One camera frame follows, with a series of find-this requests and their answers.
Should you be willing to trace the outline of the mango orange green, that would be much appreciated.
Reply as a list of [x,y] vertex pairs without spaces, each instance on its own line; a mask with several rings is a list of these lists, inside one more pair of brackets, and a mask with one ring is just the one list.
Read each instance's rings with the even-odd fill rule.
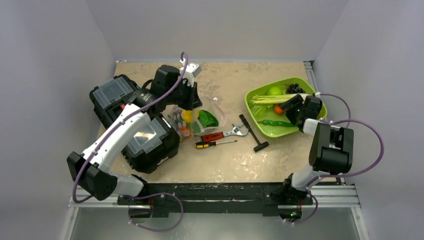
[[273,106],[273,112],[277,115],[283,115],[285,113],[285,110],[282,109],[278,104],[275,104]]

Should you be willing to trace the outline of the yellow lemon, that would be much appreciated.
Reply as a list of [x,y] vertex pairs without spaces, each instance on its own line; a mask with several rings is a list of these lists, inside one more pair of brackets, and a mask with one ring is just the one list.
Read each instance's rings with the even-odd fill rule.
[[199,110],[182,110],[181,118],[186,124],[194,123],[199,117]]

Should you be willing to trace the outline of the clear zip top bag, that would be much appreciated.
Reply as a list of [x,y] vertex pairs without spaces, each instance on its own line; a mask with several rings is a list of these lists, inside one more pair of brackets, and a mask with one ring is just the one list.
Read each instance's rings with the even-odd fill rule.
[[[198,137],[198,136],[212,133],[218,128],[223,127],[227,122],[226,115],[224,111],[221,109],[219,105],[219,100],[217,97],[202,96],[200,99],[202,101],[202,107],[196,108],[194,110],[205,110],[210,112],[217,118],[219,122],[219,126],[203,128],[201,124],[199,123],[198,119],[192,124],[187,124],[183,121],[181,117],[181,113],[184,109],[175,105],[170,110],[167,111],[167,119],[169,120],[171,126],[175,129],[175,131],[179,135],[179,139],[181,142],[193,137]],[[181,127],[188,127],[191,130],[191,137],[183,137],[180,131]]]

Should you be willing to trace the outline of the bok choy green white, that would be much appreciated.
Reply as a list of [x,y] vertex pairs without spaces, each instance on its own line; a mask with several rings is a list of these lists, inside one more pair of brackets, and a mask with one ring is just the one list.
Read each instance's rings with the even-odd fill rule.
[[219,121],[217,120],[217,118],[212,113],[206,110],[198,111],[197,120],[199,121],[203,129],[216,128],[219,126]]

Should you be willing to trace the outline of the green apple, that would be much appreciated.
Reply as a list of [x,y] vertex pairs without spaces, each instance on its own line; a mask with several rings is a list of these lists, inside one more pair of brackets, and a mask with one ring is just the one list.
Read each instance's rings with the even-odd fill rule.
[[271,86],[267,91],[266,91],[266,95],[267,96],[280,96],[283,94],[283,91],[280,87],[278,86]]

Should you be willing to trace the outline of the orange tangerine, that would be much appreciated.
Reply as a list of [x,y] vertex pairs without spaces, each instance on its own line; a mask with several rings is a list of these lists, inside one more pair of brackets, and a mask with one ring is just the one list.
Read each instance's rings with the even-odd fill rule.
[[190,137],[191,137],[191,135],[192,135],[191,130],[190,130],[188,127],[186,127],[186,126],[182,126],[182,127],[180,128],[180,132],[181,132],[181,135],[182,135],[183,137],[185,137],[185,138],[190,138]]

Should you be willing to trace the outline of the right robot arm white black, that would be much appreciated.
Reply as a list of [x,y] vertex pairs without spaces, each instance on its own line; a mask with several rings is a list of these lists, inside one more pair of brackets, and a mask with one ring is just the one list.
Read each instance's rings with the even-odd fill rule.
[[324,177],[350,171],[353,164],[354,131],[321,122],[319,113],[323,102],[314,95],[303,97],[296,94],[279,106],[300,132],[313,137],[308,164],[301,171],[290,174],[272,194],[292,204],[305,199],[308,190]]

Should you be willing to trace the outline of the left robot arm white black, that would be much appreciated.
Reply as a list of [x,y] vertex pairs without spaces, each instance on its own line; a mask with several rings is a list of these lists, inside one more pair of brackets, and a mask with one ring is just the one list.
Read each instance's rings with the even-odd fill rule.
[[72,200],[75,203],[88,200],[88,197],[77,198],[78,186],[99,201],[112,194],[129,196],[138,205],[148,201],[149,191],[144,182],[133,175],[110,173],[112,164],[136,132],[148,126],[152,117],[161,114],[166,106],[177,105],[184,110],[202,106],[195,82],[201,71],[197,63],[184,62],[182,68],[162,65],[150,81],[150,88],[137,89],[99,139],[82,153],[69,154],[66,161],[74,181]]

